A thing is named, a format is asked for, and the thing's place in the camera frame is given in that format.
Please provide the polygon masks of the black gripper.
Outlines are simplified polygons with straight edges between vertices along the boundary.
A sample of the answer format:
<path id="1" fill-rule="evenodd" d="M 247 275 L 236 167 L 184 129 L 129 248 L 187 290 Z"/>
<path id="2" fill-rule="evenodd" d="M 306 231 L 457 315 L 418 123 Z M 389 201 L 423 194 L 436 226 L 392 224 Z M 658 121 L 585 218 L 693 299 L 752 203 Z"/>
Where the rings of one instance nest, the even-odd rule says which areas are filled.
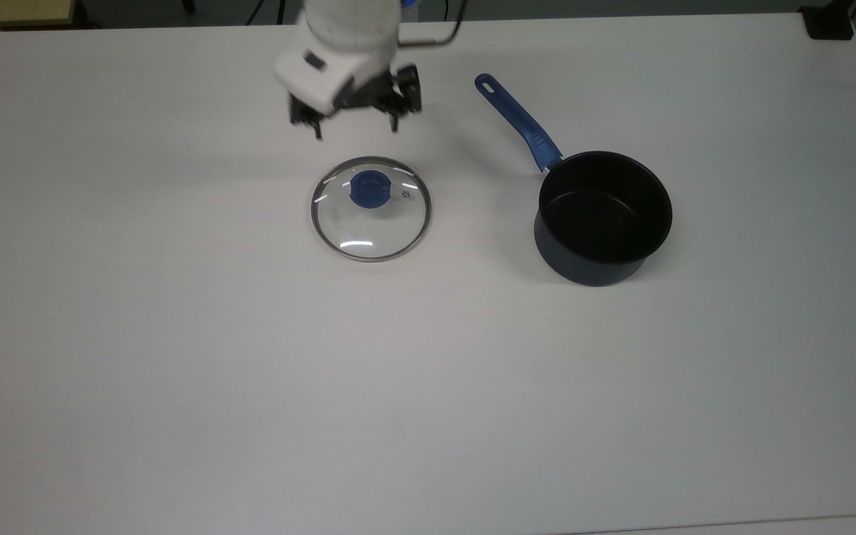
<path id="1" fill-rule="evenodd" d="M 316 111 L 295 96 L 288 96 L 290 124 L 310 126 L 318 141 L 323 140 L 323 121 L 342 111 L 376 109 L 389 116 L 391 132 L 397 134 L 400 131 L 401 118 L 421 112 L 423 107 L 421 79 L 417 65 L 414 64 L 405 65 L 396 72 L 384 71 L 360 88 L 352 88 L 348 82 L 337 95 L 331 112 Z"/>

